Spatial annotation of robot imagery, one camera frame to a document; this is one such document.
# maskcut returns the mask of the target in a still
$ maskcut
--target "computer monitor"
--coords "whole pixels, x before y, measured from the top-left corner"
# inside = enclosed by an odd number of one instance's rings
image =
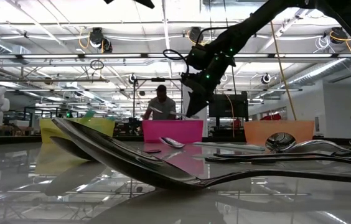
[[[248,118],[248,95],[243,91],[239,95],[214,95],[213,103],[208,106],[208,116],[211,118]]]

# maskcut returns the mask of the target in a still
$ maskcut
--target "man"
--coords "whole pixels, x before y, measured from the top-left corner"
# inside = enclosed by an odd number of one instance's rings
[[[162,113],[152,110],[151,107],[162,111]],[[170,99],[166,93],[166,87],[164,85],[159,85],[156,89],[156,97],[153,98],[149,104],[148,109],[144,114],[144,119],[149,119],[149,116],[153,112],[153,120],[164,120],[164,119],[175,119],[174,114],[170,112],[176,112],[176,103],[174,100]]]

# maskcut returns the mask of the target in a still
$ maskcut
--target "gray t-shirt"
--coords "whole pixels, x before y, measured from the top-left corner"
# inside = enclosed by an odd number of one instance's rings
[[[162,111],[163,113],[158,113],[157,111],[152,111],[153,112],[153,120],[163,120],[163,119],[168,119],[170,112],[176,112],[176,103],[174,100],[170,99],[167,97],[165,102],[160,103],[157,97],[153,98],[148,106],[152,106],[159,111]]]

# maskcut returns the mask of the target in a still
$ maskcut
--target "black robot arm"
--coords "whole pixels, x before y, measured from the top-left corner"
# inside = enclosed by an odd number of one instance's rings
[[[190,93],[188,117],[212,101],[214,89],[220,84],[225,70],[229,65],[235,66],[233,56],[245,46],[248,39],[289,7],[318,9],[336,19],[351,35],[351,0],[269,0],[245,21],[228,27],[210,44],[192,47],[187,64],[201,72],[182,74],[183,84],[193,91]]]

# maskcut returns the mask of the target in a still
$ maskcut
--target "reflective table surface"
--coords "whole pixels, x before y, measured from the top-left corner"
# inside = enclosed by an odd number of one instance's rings
[[[127,142],[200,178],[242,169],[351,174],[339,162],[216,164],[215,148]],[[198,192],[171,192],[87,162],[53,144],[0,146],[0,223],[338,223],[351,224],[351,184],[289,177],[252,177]]]

